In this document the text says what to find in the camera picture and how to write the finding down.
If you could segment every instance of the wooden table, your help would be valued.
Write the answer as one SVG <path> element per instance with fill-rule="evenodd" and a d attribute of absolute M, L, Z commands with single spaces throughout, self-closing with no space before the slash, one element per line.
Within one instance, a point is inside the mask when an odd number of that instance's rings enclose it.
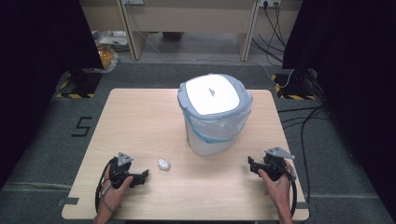
<path fill-rule="evenodd" d="M 253 105 L 233 146 L 210 156 L 189 147 L 176 89 L 115 89 L 106 102 L 63 217 L 92 219 L 94 193 L 106 163 L 119 152 L 134 157 L 131 173 L 149 169 L 145 185 L 129 189 L 115 219 L 135 220 L 271 220 L 277 219 L 265 185 L 249 171 L 248 156 L 262 162 L 264 150 L 289 151 L 269 91 L 250 91 Z M 158 159 L 172 165 L 167 172 Z M 299 180 L 294 220 L 309 216 Z"/>

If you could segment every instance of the floor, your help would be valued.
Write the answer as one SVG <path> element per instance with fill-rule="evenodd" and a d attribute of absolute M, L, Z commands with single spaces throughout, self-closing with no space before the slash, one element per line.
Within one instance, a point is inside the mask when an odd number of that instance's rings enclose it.
<path fill-rule="evenodd" d="M 254 35 L 253 38 L 266 49 L 259 36 Z M 263 36 L 263 38 L 268 42 L 271 36 Z M 283 48 L 279 42 L 274 42 L 273 47 Z M 282 58 L 281 51 L 273 49 L 272 52 L 278 58 Z M 268 79 L 264 81 L 267 86 L 257 88 L 271 87 L 270 76 L 275 72 L 290 72 L 290 70 L 283 70 L 280 66 L 274 66 L 280 63 L 271 57 L 267 58 L 267 55 L 254 44 L 251 45 L 247 62 L 241 62 L 235 35 L 186 33 L 179 41 L 175 41 L 163 39 L 162 33 L 152 33 L 148 36 L 148 42 L 140 60 L 132 60 L 128 51 L 118 54 L 120 60 L 115 71 L 121 68 L 127 69 L 130 64 L 146 63 L 166 64 L 169 70 L 172 67 L 177 70 L 178 64 L 194 64 L 196 67 L 200 64 L 260 65 L 262 67 L 260 73 Z M 114 81 L 115 78 L 111 77 L 112 75 L 108 73 L 104 80 Z M 361 167 L 348 157 L 341 137 L 329 122 L 331 114 L 326 111 L 317 115 L 304 132 L 309 161 L 308 170 L 311 176 L 311 182 L 307 184 L 306 173 L 308 172 L 304 171 L 300 129 L 291 128 L 292 124 L 289 124 L 287 120 L 302 120 L 306 118 L 309 111 L 299 110 L 290 113 L 287 110 L 318 106 L 321 102 L 320 100 L 284 101 L 277 99 L 275 93 L 274 97 L 279 116 L 283 120 L 288 143 L 298 158 L 295 163 L 304 196 L 311 200 L 310 218 L 304 223 L 393 223 Z M 8 183 L 0 192 L 0 217 L 5 221 L 4 223 L 91 223 L 90 220 L 64 220 L 61 213 L 64 199 L 75 178 L 72 174 L 78 170 L 76 160 L 84 156 L 84 149 L 89 144 L 92 134 L 90 133 L 87 138 L 74 141 L 72 147 L 70 138 L 64 139 L 70 136 L 67 130 L 75 130 L 76 124 L 70 122 L 71 113 L 82 117 L 91 113 L 90 107 L 100 107 L 105 102 L 105 94 L 97 92 L 95 100 L 54 100 L 51 103 L 47 115 L 49 119 L 43 122 L 36 140 L 26 151 Z M 92 116 L 98 118 L 100 113 L 101 111 L 97 111 Z"/>

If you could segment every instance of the black cable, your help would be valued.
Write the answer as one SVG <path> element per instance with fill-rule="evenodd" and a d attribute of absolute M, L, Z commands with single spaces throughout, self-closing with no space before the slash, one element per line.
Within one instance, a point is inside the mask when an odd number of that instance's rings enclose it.
<path fill-rule="evenodd" d="M 314 77 L 314 75 L 311 73 L 310 69 L 308 70 L 308 74 L 309 76 L 306 76 L 306 80 L 308 80 L 310 83 L 312 83 L 312 87 L 308 85 L 308 83 L 306 82 L 307 88 L 311 91 L 312 94 L 314 94 L 315 96 L 317 96 L 320 100 L 324 100 L 326 101 L 325 97 L 324 97 L 324 92 L 323 89 L 319 86 L 316 78 Z"/>
<path fill-rule="evenodd" d="M 268 46 L 267 46 L 267 52 L 269 52 L 269 48 L 270 48 L 270 46 L 271 46 L 271 42 L 272 42 L 272 40 L 274 39 L 274 35 L 275 35 L 275 33 L 276 33 L 276 31 L 274 31 L 274 32 L 273 32 L 273 34 L 272 34 L 272 36 L 271 36 L 271 39 L 270 39 L 270 42 L 268 43 Z M 268 58 L 268 54 L 265 54 L 265 56 L 267 57 L 267 61 L 268 61 L 268 63 L 270 63 L 271 65 L 273 65 L 273 66 L 278 66 L 278 67 L 282 67 L 281 65 L 278 65 L 278 64 L 271 63 L 270 59 Z"/>
<path fill-rule="evenodd" d="M 304 122 L 303 121 L 295 122 L 295 123 L 293 123 L 293 124 L 291 124 L 289 126 L 283 127 L 283 130 L 291 128 L 291 127 L 293 127 L 293 126 L 295 126 L 297 124 L 301 124 L 301 123 L 304 123 Z"/>
<path fill-rule="evenodd" d="M 276 26 L 277 30 L 279 31 L 279 36 L 281 39 L 281 42 L 283 44 L 283 47 L 285 47 L 285 41 L 283 40 L 282 32 L 280 32 L 280 24 L 279 24 L 279 15 L 280 15 L 280 7 L 278 6 L 278 3 L 275 3 L 275 10 L 276 10 Z"/>
<path fill-rule="evenodd" d="M 262 46 L 260 46 L 253 38 L 251 39 L 253 41 L 253 43 L 262 51 L 264 51 L 266 54 L 270 54 L 274 59 L 276 59 L 277 61 L 282 63 L 282 60 L 279 59 L 278 57 L 276 57 L 273 53 L 271 53 L 270 51 L 268 51 L 268 49 L 264 49 Z"/>
<path fill-rule="evenodd" d="M 277 51 L 282 52 L 282 53 L 285 52 L 285 51 L 282 50 L 282 49 L 278 49 L 278 48 L 276 48 L 276 47 L 274 47 L 274 46 L 269 45 L 269 44 L 267 43 L 267 41 L 265 41 L 264 38 L 262 38 L 262 35 L 259 34 L 259 37 L 260 37 L 260 39 L 262 40 L 262 42 L 264 42 L 267 46 L 270 46 L 271 49 L 276 49 Z"/>
<path fill-rule="evenodd" d="M 308 109 L 315 109 L 315 108 L 317 108 L 317 106 L 302 107 L 302 108 L 287 109 L 287 110 L 278 110 L 277 113 L 292 112 L 292 111 L 298 111 L 298 110 L 308 110 Z"/>
<path fill-rule="evenodd" d="M 103 177 L 105 176 L 105 171 L 107 170 L 107 167 L 115 160 L 116 158 L 111 159 L 105 166 L 105 169 L 102 172 L 102 175 L 100 176 L 99 179 L 99 183 L 98 183 L 98 187 L 96 188 L 96 192 L 95 192 L 95 209 L 96 209 L 96 213 L 98 212 L 98 206 L 99 206 L 99 194 L 100 194 L 100 190 L 102 189 L 103 183 L 105 183 L 106 180 L 102 181 Z"/>
<path fill-rule="evenodd" d="M 323 113 L 323 112 L 326 112 L 326 110 L 322 110 L 322 111 L 319 111 L 318 113 L 315 113 L 314 115 L 312 115 L 311 119 L 324 119 L 324 118 L 315 118 L 316 115 L 318 115 L 318 114 L 320 114 L 320 113 Z M 280 121 L 280 122 L 281 122 L 281 123 L 285 123 L 285 122 L 292 121 L 292 120 L 295 120 L 295 119 L 306 119 L 306 118 L 285 119 L 285 120 L 282 120 L 282 121 Z"/>
<path fill-rule="evenodd" d="M 294 212 L 296 211 L 296 205 L 297 205 L 297 187 L 296 187 L 296 182 L 291 181 L 291 188 L 293 190 L 293 201 L 291 202 L 291 216 L 293 217 Z"/>
<path fill-rule="evenodd" d="M 308 117 L 304 120 L 303 126 L 301 127 L 301 132 L 300 132 L 300 138 L 301 138 L 301 146 L 303 150 L 303 159 L 304 159 L 304 168 L 305 168 L 305 177 L 306 177 L 306 188 L 307 188 L 307 197 L 306 197 L 306 202 L 309 204 L 309 200 L 311 198 L 311 186 L 310 186 L 310 181 L 309 181 L 309 174 L 308 174 L 308 167 L 306 165 L 306 156 L 305 156 L 305 146 L 304 146 L 304 126 L 306 122 L 311 119 L 312 115 L 317 111 L 318 109 L 322 108 L 324 105 L 320 105 L 317 108 L 315 108 L 309 115 Z"/>
<path fill-rule="evenodd" d="M 270 17 L 268 16 L 267 8 L 266 8 L 266 7 L 264 8 L 264 12 L 265 12 L 265 15 L 267 16 L 267 19 L 268 19 L 268 21 L 270 22 L 270 24 L 271 24 L 273 30 L 274 30 L 274 33 L 275 33 L 277 39 L 280 41 L 280 43 L 281 43 L 283 46 L 285 46 L 285 43 L 283 43 L 282 39 L 281 39 L 280 36 L 277 34 L 276 28 L 274 27 L 274 25 L 273 25 L 273 23 L 272 23 Z"/>

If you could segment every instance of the yellow-black tape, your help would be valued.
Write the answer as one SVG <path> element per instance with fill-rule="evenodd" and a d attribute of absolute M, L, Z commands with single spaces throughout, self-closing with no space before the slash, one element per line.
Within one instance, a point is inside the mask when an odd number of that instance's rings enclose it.
<path fill-rule="evenodd" d="M 62 84 L 59 89 L 59 93 L 56 95 L 58 98 L 70 98 L 70 99 L 81 99 L 81 98 L 92 98 L 94 96 L 94 90 L 85 89 L 84 87 L 78 87 L 70 74 L 67 76 L 66 81 Z"/>
<path fill-rule="evenodd" d="M 277 97 L 281 99 L 291 99 L 291 100 L 315 100 L 315 96 L 310 94 L 284 94 L 282 92 L 283 88 L 280 88 L 279 84 L 276 83 L 276 75 L 272 75 L 272 80 L 275 82 L 275 90 Z"/>

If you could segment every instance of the hazard tape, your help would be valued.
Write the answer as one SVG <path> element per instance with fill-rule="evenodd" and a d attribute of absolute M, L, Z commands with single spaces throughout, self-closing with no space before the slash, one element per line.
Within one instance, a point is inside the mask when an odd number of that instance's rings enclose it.
<path fill-rule="evenodd" d="M 276 83 L 276 76 L 272 75 L 272 80 Z M 277 97 L 281 98 L 281 99 L 290 99 L 290 100 L 315 100 L 315 96 L 313 95 L 308 95 L 308 94 L 284 94 L 282 92 L 282 88 L 279 87 L 279 84 L 276 83 L 275 85 L 275 90 L 276 90 L 276 94 Z"/>
<path fill-rule="evenodd" d="M 71 98 L 71 99 L 82 99 L 82 98 L 92 98 L 94 92 L 78 92 L 77 87 L 70 81 L 70 74 L 67 76 L 66 81 L 62 84 L 59 89 L 59 93 L 56 95 L 57 98 Z"/>

